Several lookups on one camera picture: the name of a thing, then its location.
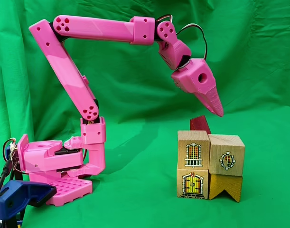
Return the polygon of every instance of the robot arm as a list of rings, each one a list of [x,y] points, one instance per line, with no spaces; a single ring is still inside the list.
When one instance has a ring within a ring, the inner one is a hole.
[[[15,147],[20,169],[29,174],[30,181],[56,186],[57,194],[47,204],[60,206],[92,192],[92,182],[79,178],[98,175],[105,168],[105,121],[99,115],[98,102],[88,80],[65,49],[67,38],[121,41],[132,45],[157,42],[160,56],[174,70],[175,84],[182,91],[194,94],[212,113],[223,116],[209,66],[204,59],[191,58],[191,50],[177,38],[172,19],[133,17],[129,22],[122,22],[58,16],[51,23],[41,20],[29,30],[82,116],[81,136],[73,136],[65,143],[56,140],[29,142],[25,134]],[[84,164],[86,151],[89,162]]]
[[[30,26],[29,30],[81,116],[87,121],[97,120],[99,109],[86,77],[81,75],[66,52],[64,40],[67,38],[121,41],[133,45],[153,45],[156,41],[161,57],[170,69],[176,70],[172,76],[176,85],[186,93],[195,94],[212,113],[223,115],[212,72],[203,59],[190,59],[191,50],[177,39],[171,21],[133,17],[129,22],[123,22],[60,15],[52,23],[41,20]]]

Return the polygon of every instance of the wooden block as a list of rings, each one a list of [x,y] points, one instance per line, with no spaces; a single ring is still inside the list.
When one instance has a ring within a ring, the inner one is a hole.
[[[211,174],[242,176],[245,145],[236,135],[209,134]]]
[[[208,170],[177,169],[177,195],[183,198],[208,198]]]
[[[212,200],[225,190],[236,202],[240,202],[242,182],[243,177],[211,174],[209,180],[209,199]]]
[[[206,117],[201,115],[197,118],[190,120],[190,130],[192,131],[206,131],[207,134],[211,134],[209,125],[207,123]]]
[[[178,132],[178,168],[209,169],[210,141],[206,131]]]

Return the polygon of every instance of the window illustration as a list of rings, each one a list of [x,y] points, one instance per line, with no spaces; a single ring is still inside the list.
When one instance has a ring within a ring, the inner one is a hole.
[[[183,198],[203,199],[203,177],[194,172],[182,176],[183,178]]]
[[[201,164],[201,145],[197,145],[195,143],[189,144],[186,146],[186,157],[185,161],[186,164],[185,166],[190,166],[192,168],[194,167],[202,167],[203,165]]]
[[[228,170],[229,168],[232,168],[235,163],[235,159],[233,155],[230,155],[230,152],[227,151],[222,155],[222,158],[220,159],[221,166],[225,169]]]

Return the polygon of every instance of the red block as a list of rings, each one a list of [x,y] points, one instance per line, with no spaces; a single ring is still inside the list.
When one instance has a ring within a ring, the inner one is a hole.
[[[211,134],[206,117],[204,115],[190,120],[190,130],[206,131],[207,134]]]

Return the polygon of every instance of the green backdrop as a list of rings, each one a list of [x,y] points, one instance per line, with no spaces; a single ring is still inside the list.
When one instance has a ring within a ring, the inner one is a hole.
[[[94,192],[63,207],[27,207],[31,227],[290,227],[290,0],[0,0],[3,142],[80,134],[80,114],[28,27],[57,15],[129,21],[171,13],[199,24],[224,117],[174,86],[158,45],[69,39],[65,46],[106,119],[106,169]],[[202,57],[199,30],[179,35]],[[241,202],[176,197],[177,131],[206,115],[212,133],[246,145]]]

